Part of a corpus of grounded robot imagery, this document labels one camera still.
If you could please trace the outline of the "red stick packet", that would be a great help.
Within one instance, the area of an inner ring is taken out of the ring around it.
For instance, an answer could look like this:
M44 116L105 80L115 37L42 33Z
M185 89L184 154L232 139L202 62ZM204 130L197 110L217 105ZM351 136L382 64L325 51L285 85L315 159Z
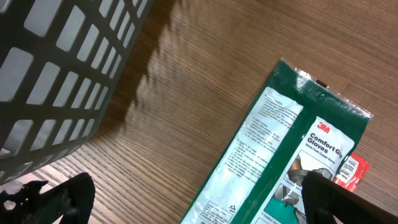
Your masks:
M370 167L371 165L366 159L352 153L334 178L334 183L354 192Z

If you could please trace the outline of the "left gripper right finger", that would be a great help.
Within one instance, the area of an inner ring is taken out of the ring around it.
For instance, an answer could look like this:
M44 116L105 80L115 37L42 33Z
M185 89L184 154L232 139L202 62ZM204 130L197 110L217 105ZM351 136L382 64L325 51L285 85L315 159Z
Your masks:
M302 181L302 198L308 224L397 223L397 217L310 171Z

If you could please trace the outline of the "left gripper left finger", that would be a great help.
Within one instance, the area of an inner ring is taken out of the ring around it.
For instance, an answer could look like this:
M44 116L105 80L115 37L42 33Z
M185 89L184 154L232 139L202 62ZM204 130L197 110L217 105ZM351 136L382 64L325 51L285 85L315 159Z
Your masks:
M95 185L87 172L40 193L46 180L33 180L20 190L1 192L1 223L88 223L95 201Z

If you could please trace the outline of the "green sponge package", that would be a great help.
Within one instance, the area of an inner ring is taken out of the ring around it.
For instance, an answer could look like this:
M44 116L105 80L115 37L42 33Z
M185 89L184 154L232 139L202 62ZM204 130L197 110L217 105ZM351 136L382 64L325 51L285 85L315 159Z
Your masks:
M306 223L304 177L333 180L372 118L280 60L182 223Z

